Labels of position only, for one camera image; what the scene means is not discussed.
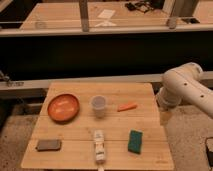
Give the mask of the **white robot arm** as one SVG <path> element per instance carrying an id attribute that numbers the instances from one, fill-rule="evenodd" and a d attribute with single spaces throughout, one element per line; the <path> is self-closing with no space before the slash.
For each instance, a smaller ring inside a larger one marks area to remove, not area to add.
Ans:
<path id="1" fill-rule="evenodd" d="M 202 75 L 201 66 L 194 62 L 167 70 L 156 95 L 159 106 L 169 110 L 185 100 L 213 119 L 213 91 L 200 83 Z"/>

